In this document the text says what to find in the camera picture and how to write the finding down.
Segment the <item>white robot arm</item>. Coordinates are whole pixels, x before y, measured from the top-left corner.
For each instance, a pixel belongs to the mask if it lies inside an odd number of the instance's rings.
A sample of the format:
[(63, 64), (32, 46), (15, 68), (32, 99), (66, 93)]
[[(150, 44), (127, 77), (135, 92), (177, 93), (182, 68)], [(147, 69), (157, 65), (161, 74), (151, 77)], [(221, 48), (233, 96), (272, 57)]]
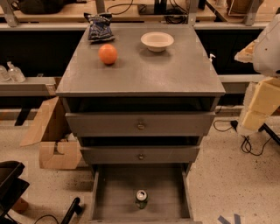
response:
[(248, 136), (257, 132), (280, 107), (280, 14), (234, 58), (252, 63), (262, 76), (258, 82), (249, 83), (238, 120), (237, 132)]

